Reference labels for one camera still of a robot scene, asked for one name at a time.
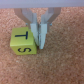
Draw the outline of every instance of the yellow block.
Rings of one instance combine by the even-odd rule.
[[[37,53],[33,33],[28,27],[12,29],[10,47],[17,55]]]

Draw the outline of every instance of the speckled brown surface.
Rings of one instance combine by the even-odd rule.
[[[47,8],[33,8],[41,14]],[[84,84],[84,7],[62,8],[37,55],[17,56],[12,28],[24,27],[13,9],[0,9],[0,84]]]

